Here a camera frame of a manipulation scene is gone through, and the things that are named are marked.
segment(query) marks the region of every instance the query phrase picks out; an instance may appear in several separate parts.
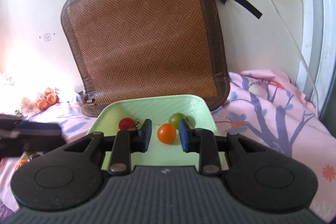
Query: pink bedsheet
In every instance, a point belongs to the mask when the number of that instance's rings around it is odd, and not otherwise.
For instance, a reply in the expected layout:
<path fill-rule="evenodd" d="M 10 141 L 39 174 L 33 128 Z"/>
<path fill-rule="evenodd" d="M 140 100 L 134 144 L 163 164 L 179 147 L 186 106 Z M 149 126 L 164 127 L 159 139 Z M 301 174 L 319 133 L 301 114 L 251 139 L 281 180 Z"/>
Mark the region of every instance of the pink bedsheet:
<path fill-rule="evenodd" d="M 212 112 L 219 133 L 243 134 L 309 166 L 319 182 L 310 209 L 329 222 L 336 214 L 336 139 L 314 116 L 314 106 L 283 73 L 245 71 L 230 77 L 228 100 Z M 85 135 L 95 118 L 64 102 L 31 120 L 58 122 L 70 142 Z M 0 222 L 18 210 L 9 184 L 19 160 L 0 163 Z"/>

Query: orange cherry tomato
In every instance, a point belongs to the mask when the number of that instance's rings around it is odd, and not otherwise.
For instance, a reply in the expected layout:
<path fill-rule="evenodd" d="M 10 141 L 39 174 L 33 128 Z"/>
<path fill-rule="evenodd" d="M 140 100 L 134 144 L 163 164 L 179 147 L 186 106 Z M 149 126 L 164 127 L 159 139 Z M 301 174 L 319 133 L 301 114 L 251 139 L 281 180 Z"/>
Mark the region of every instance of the orange cherry tomato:
<path fill-rule="evenodd" d="M 164 123 L 157 130 L 157 138 L 162 143 L 171 144 L 176 138 L 176 129 L 170 123 Z"/>
<path fill-rule="evenodd" d="M 48 108 L 48 102 L 47 102 L 47 100 L 43 98 L 42 100 L 40 100 L 40 101 L 37 103 L 36 107 L 37 107 L 39 110 L 46 110 L 46 109 Z"/>
<path fill-rule="evenodd" d="M 28 160 L 20 160 L 17 165 L 15 166 L 15 171 L 19 169 L 22 165 L 25 165 L 28 162 Z"/>
<path fill-rule="evenodd" d="M 47 96 L 47 101 L 48 101 L 48 103 L 49 104 L 51 104 L 51 105 L 54 105 L 54 104 L 56 104 L 57 103 L 57 95 L 56 94 L 54 94 L 54 93 L 50 93 L 50 94 L 48 94 L 48 96 Z"/>

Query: green plastic tray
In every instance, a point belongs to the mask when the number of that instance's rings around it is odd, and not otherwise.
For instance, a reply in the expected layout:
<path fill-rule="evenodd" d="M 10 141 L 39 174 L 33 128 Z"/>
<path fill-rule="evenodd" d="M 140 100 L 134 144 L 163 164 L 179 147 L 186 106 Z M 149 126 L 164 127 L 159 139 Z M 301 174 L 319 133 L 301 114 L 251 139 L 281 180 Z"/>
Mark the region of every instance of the green plastic tray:
<path fill-rule="evenodd" d="M 118 101 L 107 106 L 90 128 L 89 133 L 100 131 L 104 136 L 113 136 L 118 131 L 118 124 L 122 118 L 139 119 L 142 124 L 145 119 L 152 120 L 152 136 L 146 153 L 132 154 L 132 168 L 135 165 L 151 166 L 184 166 L 194 165 L 198 168 L 199 155 L 197 153 L 184 153 L 179 135 L 170 144 L 163 144 L 157 138 L 160 125 L 167 123 L 169 117 L 180 112 L 187 116 L 191 127 L 205 128 L 217 135 L 217 128 L 205 101 L 195 95 L 173 95 L 152 98 Z M 223 153 L 220 153 L 222 165 Z M 110 153 L 106 153 L 102 166 L 108 167 Z"/>

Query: brown woven mat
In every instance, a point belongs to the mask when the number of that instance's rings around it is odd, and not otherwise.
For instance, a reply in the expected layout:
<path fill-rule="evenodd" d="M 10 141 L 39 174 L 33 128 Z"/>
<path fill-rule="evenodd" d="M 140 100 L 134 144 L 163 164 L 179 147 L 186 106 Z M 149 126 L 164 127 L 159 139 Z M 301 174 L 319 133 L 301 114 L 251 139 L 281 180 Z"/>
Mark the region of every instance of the brown woven mat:
<path fill-rule="evenodd" d="M 113 102 L 195 94 L 210 109 L 229 92 L 215 0 L 68 0 L 62 25 L 83 79 L 83 112 Z"/>

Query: metal screw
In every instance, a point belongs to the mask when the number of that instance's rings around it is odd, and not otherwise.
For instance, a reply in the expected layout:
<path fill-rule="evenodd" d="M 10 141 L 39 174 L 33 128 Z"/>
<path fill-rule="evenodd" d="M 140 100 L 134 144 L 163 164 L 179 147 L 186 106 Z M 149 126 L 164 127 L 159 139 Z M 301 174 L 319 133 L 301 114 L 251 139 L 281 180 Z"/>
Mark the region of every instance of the metal screw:
<path fill-rule="evenodd" d="M 117 163 L 110 166 L 112 172 L 124 172 L 126 171 L 127 166 L 125 164 Z"/>
<path fill-rule="evenodd" d="M 203 166 L 202 170 L 204 173 L 207 173 L 207 174 L 215 174 L 219 171 L 219 167 L 217 165 L 209 164 L 209 165 Z"/>
<path fill-rule="evenodd" d="M 33 159 L 38 158 L 40 156 L 41 156 L 40 154 L 32 154 L 32 155 L 30 155 L 30 157 L 28 159 L 28 162 L 31 162 Z"/>

